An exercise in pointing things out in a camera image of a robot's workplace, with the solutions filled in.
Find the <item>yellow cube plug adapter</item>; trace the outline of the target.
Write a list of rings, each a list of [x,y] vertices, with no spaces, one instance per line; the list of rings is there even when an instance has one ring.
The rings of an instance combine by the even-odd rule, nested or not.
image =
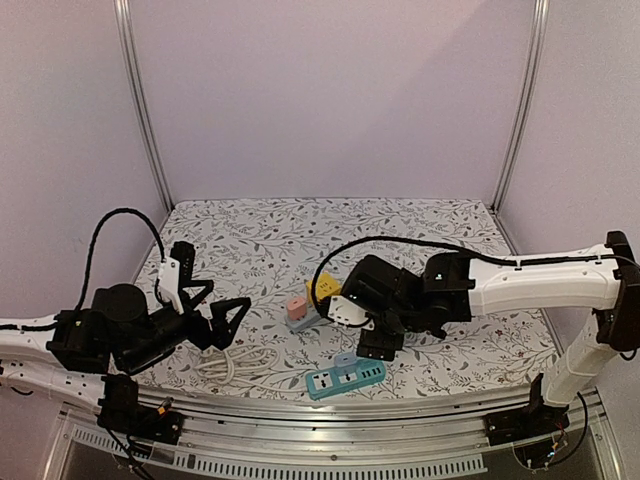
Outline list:
[[[327,296],[339,295],[341,292],[341,284],[328,272],[320,274],[316,282],[316,298],[322,301]]]

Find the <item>blue cube plug adapter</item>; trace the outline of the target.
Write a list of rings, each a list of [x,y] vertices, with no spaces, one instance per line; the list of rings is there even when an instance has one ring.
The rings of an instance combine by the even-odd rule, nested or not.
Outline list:
[[[336,369],[353,369],[357,361],[358,357],[353,352],[343,352],[334,357],[334,367]]]

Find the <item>light blue power strip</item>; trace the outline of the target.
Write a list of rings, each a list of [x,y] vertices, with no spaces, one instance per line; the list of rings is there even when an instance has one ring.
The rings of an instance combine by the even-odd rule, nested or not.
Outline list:
[[[289,317],[286,317],[285,324],[292,333],[297,334],[314,326],[320,320],[322,320],[322,317],[317,312],[312,311],[297,320],[292,320]]]

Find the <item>pink cube plug adapter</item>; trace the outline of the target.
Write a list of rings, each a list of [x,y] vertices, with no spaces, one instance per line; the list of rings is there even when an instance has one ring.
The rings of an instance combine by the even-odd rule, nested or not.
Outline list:
[[[307,315],[308,302],[305,297],[296,296],[286,303],[287,319],[298,322]]]

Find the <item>teal white power strip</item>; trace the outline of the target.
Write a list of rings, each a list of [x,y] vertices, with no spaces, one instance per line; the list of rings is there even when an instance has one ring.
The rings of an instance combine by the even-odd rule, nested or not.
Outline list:
[[[309,373],[305,385],[312,400],[321,400],[381,383],[386,377],[386,368],[379,361],[363,361],[353,371],[331,367]]]

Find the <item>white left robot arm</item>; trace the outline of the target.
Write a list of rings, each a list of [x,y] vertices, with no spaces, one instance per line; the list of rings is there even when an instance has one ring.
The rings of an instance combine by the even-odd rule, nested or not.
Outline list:
[[[49,396],[98,412],[111,367],[131,378],[171,356],[188,341],[200,350],[228,348],[247,314],[248,297],[220,300],[205,317],[197,308],[213,290],[199,282],[195,297],[181,292],[181,308],[166,304],[150,312],[132,284],[95,292],[91,306],[32,320],[1,324],[1,381],[33,385]]]

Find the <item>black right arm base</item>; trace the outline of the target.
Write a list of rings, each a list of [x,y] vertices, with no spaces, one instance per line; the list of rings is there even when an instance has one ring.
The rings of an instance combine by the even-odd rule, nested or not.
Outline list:
[[[543,374],[533,380],[528,403],[522,407],[489,413],[483,417],[483,425],[490,446],[514,445],[515,442],[539,436],[546,439],[516,447],[516,460],[529,470],[546,468],[557,453],[558,440],[550,435],[565,434],[569,426],[568,405],[556,407],[547,404],[542,394]]]

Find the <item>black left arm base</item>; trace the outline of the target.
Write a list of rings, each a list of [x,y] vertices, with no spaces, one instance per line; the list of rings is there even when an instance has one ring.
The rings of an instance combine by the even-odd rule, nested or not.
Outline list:
[[[177,445],[185,417],[173,408],[174,398],[162,399],[158,406],[139,402],[139,385],[130,377],[104,375],[103,396],[98,400],[97,425],[129,437]]]

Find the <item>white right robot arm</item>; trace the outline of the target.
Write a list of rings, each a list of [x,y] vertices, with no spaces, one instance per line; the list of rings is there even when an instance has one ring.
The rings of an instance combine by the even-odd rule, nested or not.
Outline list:
[[[434,243],[437,254],[421,273],[375,255],[360,260],[329,317],[359,328],[361,357],[391,361],[408,333],[443,339],[450,322],[508,311],[587,308],[590,315],[564,355],[543,373],[539,398],[523,407],[517,427],[537,436],[556,409],[597,376],[608,361],[639,347],[639,265],[621,231],[576,251],[490,257],[464,247]]]

